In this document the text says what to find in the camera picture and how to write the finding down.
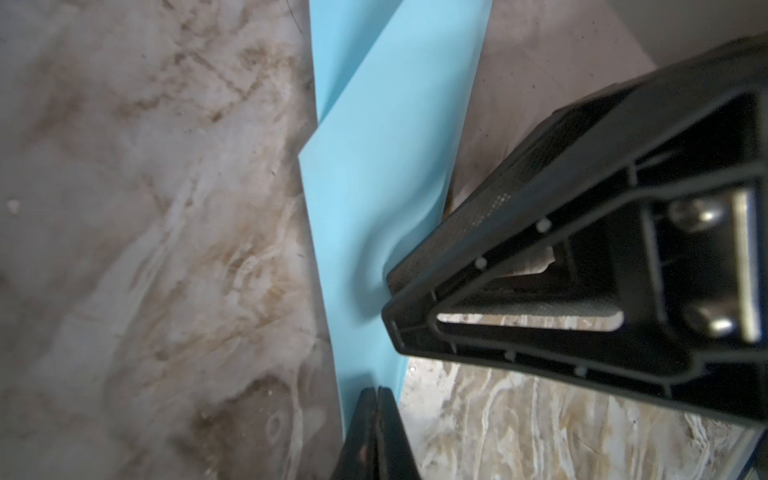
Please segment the light blue paper sheet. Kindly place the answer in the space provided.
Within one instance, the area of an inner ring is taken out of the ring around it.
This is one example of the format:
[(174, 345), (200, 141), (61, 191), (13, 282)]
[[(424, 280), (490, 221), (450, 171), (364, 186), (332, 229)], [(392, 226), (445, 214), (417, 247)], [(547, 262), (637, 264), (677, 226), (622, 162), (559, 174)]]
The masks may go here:
[(407, 360), (386, 274), (439, 223), (488, 25), (487, 1), (313, 1), (318, 126), (299, 155), (341, 418)]

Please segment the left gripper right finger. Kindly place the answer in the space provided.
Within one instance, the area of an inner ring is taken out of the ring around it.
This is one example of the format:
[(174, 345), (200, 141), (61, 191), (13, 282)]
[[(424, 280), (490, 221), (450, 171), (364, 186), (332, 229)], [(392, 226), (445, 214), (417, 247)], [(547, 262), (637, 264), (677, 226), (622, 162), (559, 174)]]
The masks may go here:
[(399, 413), (393, 391), (380, 387), (377, 392), (376, 450), (378, 478), (420, 480), (413, 451)]

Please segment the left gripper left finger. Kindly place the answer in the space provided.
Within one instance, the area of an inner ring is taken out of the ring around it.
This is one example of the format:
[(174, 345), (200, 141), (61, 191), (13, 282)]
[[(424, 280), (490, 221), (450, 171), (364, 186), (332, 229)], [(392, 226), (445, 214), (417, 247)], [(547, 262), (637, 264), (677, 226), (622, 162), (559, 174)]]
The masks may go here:
[(333, 480), (374, 480), (378, 478), (376, 420), (377, 391), (362, 390), (342, 446)]

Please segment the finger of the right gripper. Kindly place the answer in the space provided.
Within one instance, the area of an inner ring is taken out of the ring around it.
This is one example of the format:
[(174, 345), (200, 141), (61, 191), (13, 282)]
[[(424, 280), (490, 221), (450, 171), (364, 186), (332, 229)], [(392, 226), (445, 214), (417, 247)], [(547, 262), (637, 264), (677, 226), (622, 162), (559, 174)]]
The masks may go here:
[(767, 419), (767, 39), (540, 123), (387, 275), (405, 355)]

